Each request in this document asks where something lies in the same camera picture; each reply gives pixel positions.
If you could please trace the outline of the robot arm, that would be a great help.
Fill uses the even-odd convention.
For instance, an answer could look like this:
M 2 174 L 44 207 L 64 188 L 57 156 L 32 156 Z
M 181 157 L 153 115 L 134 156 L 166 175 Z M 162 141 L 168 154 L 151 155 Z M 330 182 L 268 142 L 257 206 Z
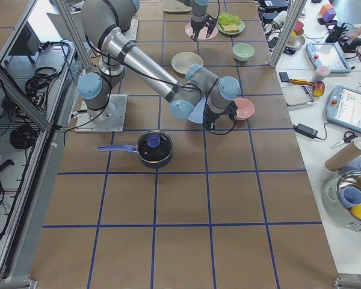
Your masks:
M 235 98 L 239 82 L 232 76 L 220 78 L 207 68 L 193 63 L 182 84 L 158 63 L 145 54 L 124 33 L 138 11 L 138 1 L 85 1 L 81 8 L 81 21 L 88 38 L 106 60 L 121 64 L 138 74 L 143 81 L 170 104 L 172 115 L 186 119 L 197 104 L 205 99 L 202 124 L 214 129 L 222 115 L 236 116 Z
M 217 19 L 207 13 L 208 0 L 177 0 L 191 8 L 191 28 L 193 29 L 190 39 L 198 41 L 199 34 L 204 27 L 207 27 L 206 37 L 210 38 L 217 24 Z

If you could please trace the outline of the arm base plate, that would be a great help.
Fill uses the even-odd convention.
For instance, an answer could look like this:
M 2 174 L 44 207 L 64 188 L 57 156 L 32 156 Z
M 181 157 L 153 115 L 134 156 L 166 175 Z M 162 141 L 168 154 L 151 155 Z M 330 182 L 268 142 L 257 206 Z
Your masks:
M 100 111 L 97 114 L 95 111 L 88 111 L 85 102 L 82 101 L 81 110 L 85 112 L 78 114 L 75 131 L 81 133 L 123 132 L 127 101 L 126 94 L 111 94 L 107 108 L 96 119 L 94 118 Z
M 133 18 L 131 20 L 131 25 L 130 28 L 126 31 L 123 32 L 123 35 L 130 41 L 136 41 L 137 38 L 137 32 L 138 32 L 138 24 L 139 24 L 139 19 L 137 18 Z

